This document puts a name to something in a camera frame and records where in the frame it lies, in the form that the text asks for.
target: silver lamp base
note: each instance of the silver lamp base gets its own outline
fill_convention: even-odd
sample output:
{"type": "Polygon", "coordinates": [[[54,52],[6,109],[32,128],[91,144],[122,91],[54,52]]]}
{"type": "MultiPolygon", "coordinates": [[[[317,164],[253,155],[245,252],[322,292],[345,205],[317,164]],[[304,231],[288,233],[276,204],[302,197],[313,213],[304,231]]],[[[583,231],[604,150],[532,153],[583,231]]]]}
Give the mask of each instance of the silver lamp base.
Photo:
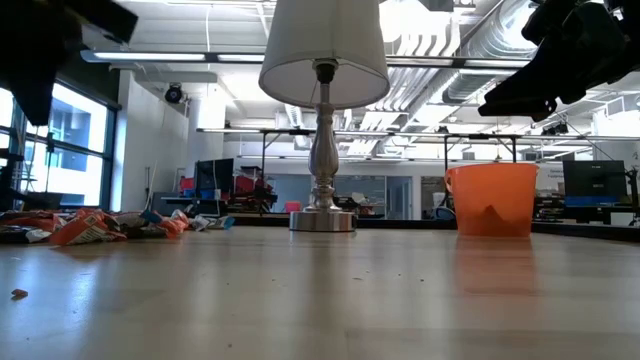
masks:
{"type": "Polygon", "coordinates": [[[352,232],[356,230],[356,216],[348,212],[292,212],[289,230],[311,232],[352,232]]]}

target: wooden table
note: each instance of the wooden table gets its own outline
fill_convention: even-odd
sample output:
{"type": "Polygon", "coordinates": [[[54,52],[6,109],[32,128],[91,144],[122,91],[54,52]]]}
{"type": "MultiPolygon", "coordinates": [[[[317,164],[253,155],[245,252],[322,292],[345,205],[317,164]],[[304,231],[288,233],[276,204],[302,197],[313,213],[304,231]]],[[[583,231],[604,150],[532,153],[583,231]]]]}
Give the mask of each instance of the wooden table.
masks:
{"type": "Polygon", "coordinates": [[[640,358],[640,248],[596,239],[234,227],[2,246],[0,294],[2,359],[640,358]]]}

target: orange bucket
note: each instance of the orange bucket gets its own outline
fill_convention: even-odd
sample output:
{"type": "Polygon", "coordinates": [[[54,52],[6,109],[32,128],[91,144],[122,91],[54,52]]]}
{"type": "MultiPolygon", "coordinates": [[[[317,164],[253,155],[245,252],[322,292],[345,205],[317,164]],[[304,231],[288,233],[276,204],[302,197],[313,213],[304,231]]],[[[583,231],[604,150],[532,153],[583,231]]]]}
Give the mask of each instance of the orange bucket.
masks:
{"type": "Polygon", "coordinates": [[[458,233],[466,236],[529,237],[538,167],[483,164],[447,170],[458,233]]]}

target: lamp shade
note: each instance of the lamp shade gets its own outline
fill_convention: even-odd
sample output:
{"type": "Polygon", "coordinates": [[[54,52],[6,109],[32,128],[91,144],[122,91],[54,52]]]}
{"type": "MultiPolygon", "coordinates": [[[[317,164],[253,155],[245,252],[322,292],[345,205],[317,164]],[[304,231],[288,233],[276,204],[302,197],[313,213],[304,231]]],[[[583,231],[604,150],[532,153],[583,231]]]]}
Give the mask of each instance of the lamp shade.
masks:
{"type": "Polygon", "coordinates": [[[378,0],[278,0],[260,87],[287,104],[314,107],[320,84],[313,62],[335,59],[330,103],[374,103],[389,92],[378,0]]]}

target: lamp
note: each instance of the lamp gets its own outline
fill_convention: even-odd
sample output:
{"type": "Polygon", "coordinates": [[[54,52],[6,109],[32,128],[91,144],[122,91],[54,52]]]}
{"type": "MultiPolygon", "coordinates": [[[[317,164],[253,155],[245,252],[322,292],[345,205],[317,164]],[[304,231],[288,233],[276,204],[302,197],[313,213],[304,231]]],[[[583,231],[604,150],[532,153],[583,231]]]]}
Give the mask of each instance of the lamp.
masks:
{"type": "Polygon", "coordinates": [[[318,113],[309,154],[313,202],[291,213],[291,230],[354,230],[353,215],[333,203],[338,150],[332,116],[335,109],[369,105],[389,92],[378,19],[378,0],[277,3],[259,85],[276,100],[318,113]]]}

